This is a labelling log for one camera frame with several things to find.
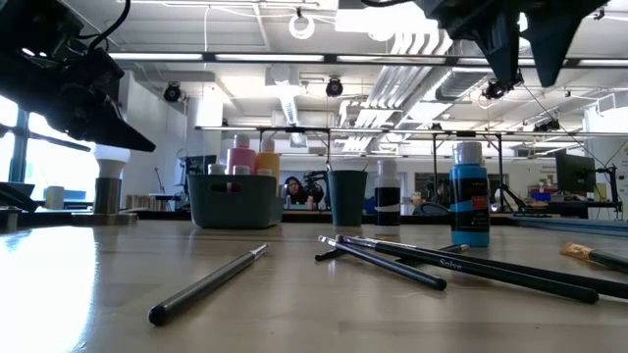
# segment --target fluorescent light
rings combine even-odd
[[[129,61],[202,61],[202,54],[193,53],[109,53],[114,60]]]
[[[117,0],[118,3],[124,3],[125,0]],[[225,7],[251,7],[258,5],[261,7],[302,7],[302,8],[318,8],[317,2],[289,2],[289,1],[207,1],[207,0],[131,0],[133,4],[156,4],[168,7],[190,7],[190,6],[225,6]]]
[[[600,66],[600,67],[625,67],[628,66],[628,59],[626,60],[610,60],[610,59],[588,59],[581,60],[578,66]]]
[[[454,73],[466,73],[466,74],[492,74],[491,68],[453,68]]]
[[[257,127],[251,126],[197,126],[208,131],[257,131]]]
[[[474,65],[474,66],[482,66],[488,65],[489,62],[484,58],[460,58],[457,62],[458,65]]]
[[[330,128],[330,132],[382,133],[381,128]]]
[[[534,59],[519,59],[519,66],[534,66]]]
[[[219,62],[316,62],[322,63],[323,55],[312,54],[216,54]]]
[[[340,63],[377,63],[377,64],[401,64],[401,65],[442,65],[445,58],[410,56],[410,55],[338,55]]]

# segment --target security camera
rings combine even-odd
[[[340,78],[330,78],[330,82],[327,83],[327,89],[325,92],[327,93],[327,96],[331,98],[336,98],[342,95],[342,83],[340,82]]]
[[[185,91],[181,90],[180,82],[168,83],[168,88],[164,91],[164,99],[170,103],[183,102],[185,99]]]

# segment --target white bottle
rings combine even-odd
[[[399,234],[401,218],[401,183],[396,171],[396,161],[377,162],[375,179],[375,232]]]

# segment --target table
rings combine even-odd
[[[374,236],[373,226],[342,229]],[[51,227],[0,236],[0,351],[46,352],[592,352],[625,351],[628,302],[586,305],[424,267],[437,292],[357,259],[316,263],[330,225],[206,230],[191,222]],[[403,226],[400,239],[449,245],[447,226]],[[558,255],[577,241],[628,256],[628,240],[493,227],[471,254],[628,280]],[[262,242],[269,252],[164,328],[152,305]]]

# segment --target light fixture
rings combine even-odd
[[[216,54],[219,62],[323,62],[323,55],[312,54]]]
[[[307,21],[307,25],[305,25],[304,29],[296,29],[296,22],[300,19],[305,19]],[[315,29],[316,25],[314,25],[314,18],[310,15],[294,15],[288,23],[288,30],[296,39],[308,39],[312,36],[312,34],[314,34]]]
[[[120,61],[202,61],[202,54],[194,53],[109,53]]]
[[[382,128],[330,128],[330,132],[382,133]]]
[[[117,0],[118,3],[124,3],[125,0]],[[152,4],[164,5],[168,7],[207,7],[207,6],[224,6],[224,7],[251,7],[253,5],[261,7],[295,7],[316,9],[320,4],[315,1],[302,1],[298,3],[290,1],[215,1],[215,0],[131,0],[133,4]]]
[[[377,63],[377,64],[399,64],[399,65],[442,65],[445,58],[430,56],[411,56],[411,55],[338,55],[339,63]]]
[[[627,67],[628,59],[586,59],[578,63],[579,67],[599,66],[599,67]]]
[[[250,126],[197,126],[196,128],[207,131],[257,131],[257,127]]]

